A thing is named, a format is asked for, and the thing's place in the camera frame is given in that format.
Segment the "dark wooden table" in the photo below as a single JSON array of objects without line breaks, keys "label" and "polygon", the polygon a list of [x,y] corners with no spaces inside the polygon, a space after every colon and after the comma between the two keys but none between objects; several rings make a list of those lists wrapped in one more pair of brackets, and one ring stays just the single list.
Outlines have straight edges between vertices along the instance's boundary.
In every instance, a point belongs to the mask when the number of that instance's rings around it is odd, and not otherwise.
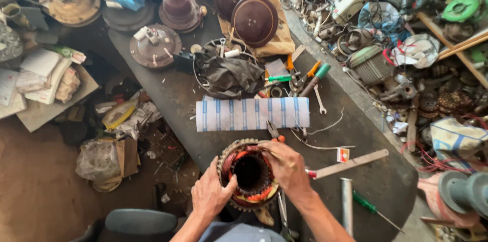
[{"label": "dark wooden table", "polygon": [[[202,5],[212,0],[197,0]],[[131,34],[118,33],[110,30],[108,35],[124,58],[139,83],[151,96],[165,120],[185,146],[186,151],[205,171],[211,160],[222,153],[223,149],[237,139],[255,138],[270,139],[267,131],[232,131],[232,132],[201,132],[196,131],[195,104],[202,100],[203,92],[198,88],[195,77],[175,71],[149,70],[133,60],[129,51]],[[180,35],[186,51],[193,44],[204,45],[212,39],[222,37],[216,14],[208,8],[203,29]],[[300,42],[294,38],[296,45]],[[295,62],[298,71],[307,72],[316,62],[306,51]],[[362,165],[341,173],[311,181],[312,187],[319,193],[322,200],[342,221],[341,182],[339,177],[353,179],[354,189],[365,195],[379,211],[399,226],[402,226],[412,211],[418,180],[417,171],[389,143],[383,134],[356,106],[351,98],[331,78],[325,77],[320,82],[319,92],[322,102],[327,108],[327,115],[319,115],[319,106],[313,93],[310,97],[311,128],[309,131],[324,128],[333,124],[341,116],[344,118],[332,129],[310,135],[308,142],[315,146],[355,145],[351,150],[351,158],[356,158],[376,150],[387,148],[388,158]],[[336,164],[335,150],[316,150],[304,146],[288,129],[279,129],[286,137],[286,143],[300,152],[311,169],[320,169]],[[299,231],[304,237],[309,235],[308,227],[299,216],[297,210],[288,202],[288,220],[292,229]],[[357,241],[391,241],[398,231],[383,220],[379,215],[370,214],[365,208],[354,203],[354,238]]]}]

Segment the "person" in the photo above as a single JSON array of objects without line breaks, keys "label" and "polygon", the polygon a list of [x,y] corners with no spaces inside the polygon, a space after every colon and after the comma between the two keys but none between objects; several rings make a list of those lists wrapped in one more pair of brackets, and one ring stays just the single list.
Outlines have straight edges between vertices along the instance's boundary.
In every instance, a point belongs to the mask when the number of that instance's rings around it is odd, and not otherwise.
[{"label": "person", "polygon": [[[283,163],[268,152],[263,152],[271,164],[273,175],[280,187],[305,219],[318,242],[354,241],[326,208],[319,194],[310,186],[310,180],[305,173],[305,162],[298,152],[279,142],[265,142],[259,147],[274,152],[289,162]],[[236,175],[232,176],[227,187],[222,187],[217,175],[217,160],[218,157],[213,159],[202,178],[191,189],[193,211],[171,242],[284,241],[278,233],[269,229],[243,223],[212,222],[237,188]],[[285,165],[292,163],[297,167],[292,169]]]}]

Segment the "hand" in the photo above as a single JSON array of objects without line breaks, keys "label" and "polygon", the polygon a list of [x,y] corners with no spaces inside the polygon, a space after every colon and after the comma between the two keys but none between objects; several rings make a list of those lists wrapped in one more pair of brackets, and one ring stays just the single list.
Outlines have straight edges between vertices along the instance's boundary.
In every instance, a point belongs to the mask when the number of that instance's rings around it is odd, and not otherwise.
[{"label": "hand", "polygon": [[[268,151],[263,152],[263,155],[269,160],[273,175],[291,201],[303,198],[307,193],[313,193],[305,172],[305,161],[300,153],[280,142],[265,142],[258,147]],[[278,160],[271,153],[277,154],[283,161]]]},{"label": "hand", "polygon": [[220,184],[215,157],[200,180],[191,189],[193,212],[202,218],[212,220],[222,211],[237,188],[237,176],[233,175],[227,187]]}]

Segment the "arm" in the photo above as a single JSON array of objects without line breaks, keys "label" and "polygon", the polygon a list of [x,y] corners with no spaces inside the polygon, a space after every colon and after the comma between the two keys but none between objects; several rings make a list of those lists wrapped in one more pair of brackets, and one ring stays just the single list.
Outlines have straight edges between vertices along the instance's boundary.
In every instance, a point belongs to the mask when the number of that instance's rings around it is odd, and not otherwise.
[{"label": "arm", "polygon": [[227,187],[220,185],[217,160],[215,157],[202,178],[195,182],[191,189],[193,212],[170,242],[197,242],[237,188],[236,175]]},{"label": "arm", "polygon": [[280,187],[286,192],[290,201],[310,227],[315,239],[319,242],[353,242],[354,239],[334,218],[312,187],[305,173],[303,157],[289,146],[278,142],[266,142],[259,145],[269,152],[276,153],[285,161],[280,161],[270,153],[265,153],[273,175]]}]

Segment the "dirt floor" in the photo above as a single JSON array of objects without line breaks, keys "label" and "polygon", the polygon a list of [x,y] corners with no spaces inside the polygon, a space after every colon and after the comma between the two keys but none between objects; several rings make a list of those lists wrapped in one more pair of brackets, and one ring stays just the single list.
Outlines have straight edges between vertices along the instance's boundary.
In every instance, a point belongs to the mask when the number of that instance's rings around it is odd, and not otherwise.
[{"label": "dirt floor", "polygon": [[117,208],[150,209],[152,187],[163,182],[171,201],[164,211],[185,215],[200,173],[189,158],[178,172],[141,158],[140,171],[110,193],[95,191],[75,173],[79,151],[63,143],[58,127],[29,133],[16,116],[0,120],[0,241],[69,241]]}]

